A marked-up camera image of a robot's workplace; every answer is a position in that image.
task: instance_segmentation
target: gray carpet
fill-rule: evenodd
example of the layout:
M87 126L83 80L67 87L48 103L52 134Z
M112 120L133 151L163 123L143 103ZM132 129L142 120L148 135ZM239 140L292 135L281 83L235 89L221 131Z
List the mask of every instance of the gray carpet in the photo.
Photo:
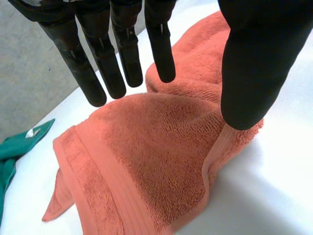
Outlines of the gray carpet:
M144 29L143 10L135 27ZM109 32L113 46L116 43ZM79 36L88 58L91 51ZM28 21L8 1L0 1L0 143L26 131L64 100L78 85L54 43L37 23Z

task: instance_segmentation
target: towel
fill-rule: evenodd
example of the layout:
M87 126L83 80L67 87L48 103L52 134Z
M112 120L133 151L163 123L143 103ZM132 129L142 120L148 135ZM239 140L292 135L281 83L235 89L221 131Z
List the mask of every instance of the towel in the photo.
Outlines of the towel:
M228 126L221 66L229 27L217 12L173 46L177 76L153 64L147 94L127 96L54 140L60 169L43 221L76 204L84 234L171 234L199 215L221 167L262 127Z
M2 221L4 195L13 176L16 173L15 163L25 153L29 152L40 141L53 125L52 119L41 126L32 129L32 136L26 138L28 132L6 138L0 144L0 227Z

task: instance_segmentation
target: robotic hand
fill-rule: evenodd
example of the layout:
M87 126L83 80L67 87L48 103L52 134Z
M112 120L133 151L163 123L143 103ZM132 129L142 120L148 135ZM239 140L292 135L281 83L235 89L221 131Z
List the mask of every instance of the robotic hand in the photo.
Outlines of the robotic hand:
M126 93L108 35L110 18L126 81L130 87L142 84L138 38L134 31L142 0L9 1L29 20L40 24L54 42L91 105L102 106L107 97L80 44L75 15L110 96L119 99ZM175 3L176 0L145 0L146 27L157 71L163 82L171 82L176 76L167 25Z
M83 27L101 75L113 98L126 89L108 37L110 7L127 83L142 83L134 24L141 0L9 0L54 41L90 104L106 95L79 43L74 15ZM145 0L145 19L156 68L163 82L175 78L167 22L176 0ZM219 0L230 26L223 63L222 115L231 127L246 130L276 100L290 68L313 28L313 0Z

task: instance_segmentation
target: white table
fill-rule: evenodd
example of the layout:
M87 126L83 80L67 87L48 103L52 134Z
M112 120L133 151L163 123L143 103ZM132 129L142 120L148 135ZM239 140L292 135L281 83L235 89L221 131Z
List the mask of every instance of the white table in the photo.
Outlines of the white table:
M217 11L215 0L181 0L169 26L172 42ZM146 30L139 35L142 70L153 62ZM145 85L127 94L145 92ZM78 235L75 206L43 223L58 163L52 140L88 118L95 108L75 90L39 124L56 118L48 134L17 162L6 193L1 235ZM313 234L313 33L253 142L219 173L205 211L178 234Z

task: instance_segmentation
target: green cloth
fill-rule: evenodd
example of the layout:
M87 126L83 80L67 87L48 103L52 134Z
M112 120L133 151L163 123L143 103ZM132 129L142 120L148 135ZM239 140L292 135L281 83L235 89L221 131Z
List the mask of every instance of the green cloth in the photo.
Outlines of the green cloth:
M0 227L3 214L4 195L15 175L15 163L25 153L30 151L35 144L45 136L54 123L54 120L35 127L33 137L26 138L26 133L21 133L4 140L0 145Z

